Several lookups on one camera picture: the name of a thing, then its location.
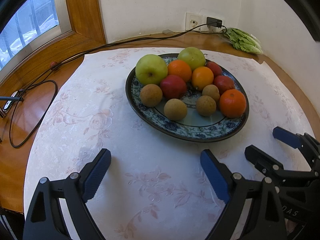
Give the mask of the orange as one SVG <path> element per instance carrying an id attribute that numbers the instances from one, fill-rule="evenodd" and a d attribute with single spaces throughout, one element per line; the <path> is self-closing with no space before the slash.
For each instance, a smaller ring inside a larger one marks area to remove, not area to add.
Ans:
<path id="1" fill-rule="evenodd" d="M 192 73 L 191 83 L 196 90 L 203 90 L 207 85 L 211 85 L 213 81 L 214 74 L 208 67 L 198 67 Z"/>
<path id="2" fill-rule="evenodd" d="M 220 112 L 228 118 L 239 118 L 247 107 L 247 101 L 242 92 L 236 89 L 225 91 L 219 100 Z"/>
<path id="3" fill-rule="evenodd" d="M 179 76 L 184 82 L 188 82 L 191 79 L 192 70 L 186 62 L 174 60 L 168 64 L 168 74 Z"/>

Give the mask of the brown longan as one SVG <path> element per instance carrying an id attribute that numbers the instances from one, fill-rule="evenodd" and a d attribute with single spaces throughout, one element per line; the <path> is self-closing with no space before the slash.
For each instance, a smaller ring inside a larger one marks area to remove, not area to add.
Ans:
<path id="1" fill-rule="evenodd" d="M 173 121 L 182 120 L 187 116 L 188 108 L 186 104 L 179 99 L 170 99 L 164 105 L 164 115 Z"/>
<path id="2" fill-rule="evenodd" d="M 202 90 L 202 95 L 210 96 L 215 102 L 220 99 L 219 89 L 215 85 L 207 85 Z"/>
<path id="3" fill-rule="evenodd" d="M 202 116 L 211 116 L 216 112 L 216 102 L 210 96 L 203 95 L 196 102 L 196 110 Z"/>

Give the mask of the large red apple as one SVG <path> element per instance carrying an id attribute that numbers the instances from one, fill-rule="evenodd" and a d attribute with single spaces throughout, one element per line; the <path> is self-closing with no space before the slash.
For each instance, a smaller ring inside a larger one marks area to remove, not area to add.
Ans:
<path id="1" fill-rule="evenodd" d="M 224 75 L 217 76 L 213 81 L 213 85 L 218 88 L 220 95 L 227 90 L 235 88 L 234 81 L 230 77 Z"/>

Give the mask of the brown longan front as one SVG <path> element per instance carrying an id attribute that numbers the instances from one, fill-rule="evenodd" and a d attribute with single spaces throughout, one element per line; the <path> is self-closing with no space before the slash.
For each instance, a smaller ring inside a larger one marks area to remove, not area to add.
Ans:
<path id="1" fill-rule="evenodd" d="M 188 108 L 186 104 L 179 99 L 170 99 L 164 105 L 164 115 L 173 121 L 182 120 L 187 116 Z"/>

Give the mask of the small red apple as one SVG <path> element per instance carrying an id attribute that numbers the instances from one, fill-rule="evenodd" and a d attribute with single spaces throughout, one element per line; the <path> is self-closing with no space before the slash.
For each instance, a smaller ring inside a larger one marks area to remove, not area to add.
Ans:
<path id="1" fill-rule="evenodd" d="M 222 75 L 222 69 L 217 63 L 213 61 L 208 61 L 206 63 L 206 67 L 213 72 L 214 77 Z"/>
<path id="2" fill-rule="evenodd" d="M 185 81 L 176 75 L 168 75 L 161 83 L 160 88 L 166 99 L 180 99 L 187 92 Z"/>

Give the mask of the yellow-brown longan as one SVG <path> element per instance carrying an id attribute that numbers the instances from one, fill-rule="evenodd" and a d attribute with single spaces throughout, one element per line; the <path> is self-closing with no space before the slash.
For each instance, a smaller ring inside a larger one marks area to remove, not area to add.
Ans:
<path id="1" fill-rule="evenodd" d="M 148 84 L 140 91 L 140 100 L 147 107 L 157 106 L 163 98 L 163 92 L 159 86 Z"/>

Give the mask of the blue patterned ceramic plate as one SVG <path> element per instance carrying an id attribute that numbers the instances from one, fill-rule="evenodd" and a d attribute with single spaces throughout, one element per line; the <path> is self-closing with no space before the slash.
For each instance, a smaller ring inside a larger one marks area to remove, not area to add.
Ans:
<path id="1" fill-rule="evenodd" d="M 178 60 L 177 53 L 162 54 L 160 56 L 167 64 Z M 179 100 L 183 101 L 188 113 L 179 121 L 168 119 L 164 115 L 164 105 L 168 101 L 163 95 L 161 102 L 155 107 L 147 107 L 140 100 L 140 91 L 144 87 L 136 78 L 135 68 L 129 73 L 126 81 L 126 96 L 133 110 L 150 126 L 172 137 L 194 141 L 215 142 L 234 136 L 245 125 L 249 115 L 247 95 L 240 82 L 226 69 L 222 68 L 222 75 L 230 77 L 235 84 L 235 89 L 244 94 L 247 107 L 239 118 L 228 118 L 220 112 L 219 101 L 216 102 L 216 112 L 211 116 L 202 116 L 196 110 L 196 102 L 202 96 L 202 90 L 196 90 L 190 81 L 186 82 L 187 92 Z"/>

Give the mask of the white floral tablecloth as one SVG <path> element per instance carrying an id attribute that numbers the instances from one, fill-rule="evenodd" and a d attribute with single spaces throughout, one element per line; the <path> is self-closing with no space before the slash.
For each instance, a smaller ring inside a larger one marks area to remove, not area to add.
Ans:
<path id="1" fill-rule="evenodd" d="M 102 148 L 111 165 L 88 209 L 106 239 L 205 239 L 224 203 L 200 165 L 210 149 L 232 172 L 262 180 L 244 155 L 254 145 L 288 170 L 309 170 L 295 150 L 273 138 L 280 126 L 313 134 L 305 113 L 266 63 L 224 53 L 205 56 L 243 86 L 249 116 L 233 137 L 213 143 L 168 136 L 143 121 L 130 106 L 125 82 L 147 54 L 179 53 L 178 48 L 117 49 L 88 54 L 60 89 L 34 140 L 25 175 L 24 205 L 38 181 L 64 179 L 80 171 Z"/>

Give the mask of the brown longan on plate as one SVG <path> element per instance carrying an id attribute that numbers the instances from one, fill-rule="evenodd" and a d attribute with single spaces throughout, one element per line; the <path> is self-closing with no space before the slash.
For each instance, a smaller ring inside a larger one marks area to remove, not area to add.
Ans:
<path id="1" fill-rule="evenodd" d="M 202 90 L 202 95 L 210 96 L 215 102 L 220 99 L 219 89 L 215 85 L 207 85 Z"/>

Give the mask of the bagged green lettuce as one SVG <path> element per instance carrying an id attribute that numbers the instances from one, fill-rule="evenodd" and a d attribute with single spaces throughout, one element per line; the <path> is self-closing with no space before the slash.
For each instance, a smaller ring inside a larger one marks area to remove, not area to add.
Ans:
<path id="1" fill-rule="evenodd" d="M 253 35 L 237 28 L 227 28 L 223 35 L 231 42 L 236 50 L 250 54 L 263 54 L 260 41 Z"/>

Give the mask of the green apple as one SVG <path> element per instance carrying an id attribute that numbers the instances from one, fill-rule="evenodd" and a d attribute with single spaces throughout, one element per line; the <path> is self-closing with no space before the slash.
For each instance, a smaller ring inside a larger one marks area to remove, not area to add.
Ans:
<path id="1" fill-rule="evenodd" d="M 196 68 L 204 67 L 206 65 L 206 59 L 203 52 L 195 47 L 183 49 L 178 54 L 177 58 L 187 63 L 192 71 L 194 71 Z"/>
<path id="2" fill-rule="evenodd" d="M 168 75 L 166 62 L 158 55 L 143 56 L 135 67 L 136 78 L 142 85 L 158 85 Z"/>

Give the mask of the small red bead on sill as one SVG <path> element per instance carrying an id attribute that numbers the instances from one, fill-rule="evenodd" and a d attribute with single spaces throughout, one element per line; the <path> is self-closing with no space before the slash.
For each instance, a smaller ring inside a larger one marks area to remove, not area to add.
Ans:
<path id="1" fill-rule="evenodd" d="M 50 64 L 50 68 L 51 68 L 51 69 L 54 69 L 57 65 L 58 65 L 58 63 L 57 63 L 56 61 L 53 61 L 53 62 Z"/>

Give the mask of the window with metal bars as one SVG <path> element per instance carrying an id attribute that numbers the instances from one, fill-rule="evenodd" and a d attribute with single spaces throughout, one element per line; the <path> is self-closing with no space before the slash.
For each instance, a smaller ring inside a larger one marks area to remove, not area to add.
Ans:
<path id="1" fill-rule="evenodd" d="M 70 30 L 66 0 L 26 0 L 1 31 L 1 76 Z"/>

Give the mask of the small grey wall clip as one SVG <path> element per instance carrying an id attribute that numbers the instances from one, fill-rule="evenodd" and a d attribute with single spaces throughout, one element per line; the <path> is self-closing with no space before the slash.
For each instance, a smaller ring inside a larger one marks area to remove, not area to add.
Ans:
<path id="1" fill-rule="evenodd" d="M 166 30 L 163 30 L 162 33 L 163 33 L 164 35 L 171 35 L 171 34 L 173 34 L 174 32 L 171 31 L 171 30 L 169 30 L 169 29 L 166 29 Z"/>

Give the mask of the wooden window frame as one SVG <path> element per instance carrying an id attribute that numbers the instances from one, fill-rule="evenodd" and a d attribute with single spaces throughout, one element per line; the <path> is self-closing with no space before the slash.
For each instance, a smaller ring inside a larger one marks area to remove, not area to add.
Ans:
<path id="1" fill-rule="evenodd" d="M 30 42 L 1 70 L 1 94 L 21 88 L 83 50 L 105 45 L 99 0 L 55 0 L 59 25 Z"/>

